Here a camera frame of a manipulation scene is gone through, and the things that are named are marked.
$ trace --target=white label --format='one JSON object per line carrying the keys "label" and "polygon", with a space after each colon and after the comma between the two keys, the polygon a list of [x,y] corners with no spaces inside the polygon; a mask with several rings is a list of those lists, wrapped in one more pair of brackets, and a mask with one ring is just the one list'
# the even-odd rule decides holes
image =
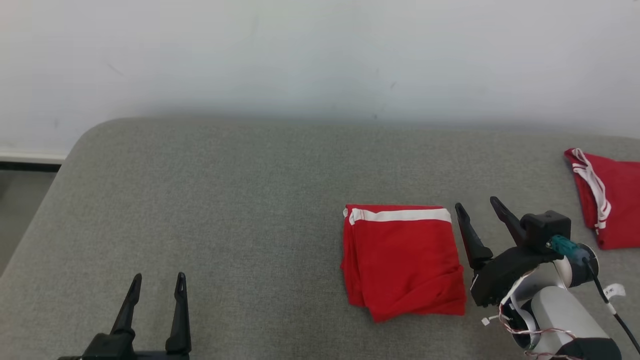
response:
{"label": "white label", "polygon": [[[497,318],[499,318],[499,317],[500,317],[499,315],[495,315],[495,316],[491,316],[491,317],[489,317],[489,318],[483,318],[483,319],[482,319],[482,323],[484,324],[484,326],[487,326],[487,325],[489,325],[489,323],[491,322],[491,320],[493,320],[493,319],[497,319]],[[509,321],[511,321],[511,318],[509,318],[509,317],[506,317],[506,316],[504,316],[504,315],[502,315],[502,317],[503,317],[503,318],[505,318],[505,319],[507,319],[507,320],[509,320]]]}
{"label": "white label", "polygon": [[604,295],[607,299],[611,299],[614,296],[626,296],[627,293],[621,284],[611,284],[604,289]]}

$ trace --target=baseboard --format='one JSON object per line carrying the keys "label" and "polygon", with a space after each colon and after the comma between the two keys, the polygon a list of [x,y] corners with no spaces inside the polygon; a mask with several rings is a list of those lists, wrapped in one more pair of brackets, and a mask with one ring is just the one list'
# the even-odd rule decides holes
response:
{"label": "baseboard", "polygon": [[0,151],[0,162],[3,163],[62,165],[62,163],[65,161],[65,158],[65,155],[57,154]]}
{"label": "baseboard", "polygon": [[0,151],[0,170],[58,172],[63,155]]}

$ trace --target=red garment with white stripes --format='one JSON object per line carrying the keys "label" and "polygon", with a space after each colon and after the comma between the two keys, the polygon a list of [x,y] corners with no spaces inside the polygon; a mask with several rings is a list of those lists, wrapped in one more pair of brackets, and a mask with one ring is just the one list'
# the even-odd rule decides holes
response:
{"label": "red garment with white stripes", "polygon": [[604,250],[640,247],[636,229],[640,163],[615,161],[580,149],[568,149],[564,156],[572,163],[584,222],[596,231],[598,246]]}
{"label": "red garment with white stripes", "polygon": [[354,205],[344,211],[349,303],[382,322],[403,313],[464,315],[466,291],[449,212],[438,206]]}

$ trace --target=gray table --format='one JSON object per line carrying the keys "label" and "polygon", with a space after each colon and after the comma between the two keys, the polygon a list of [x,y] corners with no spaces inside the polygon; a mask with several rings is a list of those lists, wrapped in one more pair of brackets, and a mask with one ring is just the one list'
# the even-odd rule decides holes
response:
{"label": "gray table", "polygon": [[[117,120],[87,132],[62,166],[0,278],[0,358],[81,354],[110,330],[143,274],[138,350],[162,349],[178,271],[187,275],[192,355],[219,358],[518,359],[493,309],[373,324],[347,303],[345,203],[462,202],[494,253],[513,246],[494,215],[554,209],[595,247],[563,158],[569,147],[640,160],[640,141],[585,135],[435,131],[200,120]],[[456,243],[470,285],[458,226]],[[640,336],[640,250],[597,251],[616,309]],[[637,355],[593,284],[572,290]]]}

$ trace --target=black cable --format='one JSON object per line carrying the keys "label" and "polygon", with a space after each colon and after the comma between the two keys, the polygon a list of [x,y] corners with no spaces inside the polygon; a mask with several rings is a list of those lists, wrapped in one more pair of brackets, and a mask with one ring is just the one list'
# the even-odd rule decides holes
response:
{"label": "black cable", "polygon": [[[593,268],[591,267],[591,264],[589,264],[589,260],[586,259],[586,258],[583,258],[582,262],[584,262],[587,265],[587,269],[591,273],[591,276],[593,276],[593,282],[595,282],[596,288],[598,288],[598,293],[600,294],[600,297],[602,297],[602,300],[604,300],[605,304],[608,304],[609,303],[609,299],[607,299],[607,295],[604,295],[604,290],[602,289],[602,285],[600,284],[600,280],[598,280],[598,276],[593,271]],[[622,321],[622,318],[620,318],[620,315],[618,315],[617,312],[613,314],[613,317],[615,317],[616,320],[618,321],[618,323],[620,323],[620,326],[622,326],[622,329],[627,333],[627,336],[631,340],[631,343],[634,344],[634,347],[636,348],[636,351],[638,351],[638,354],[640,354],[640,345],[638,345],[638,342],[636,341],[636,338],[634,337],[634,335],[631,333],[631,330],[629,330],[629,328],[627,327],[625,322]]]}

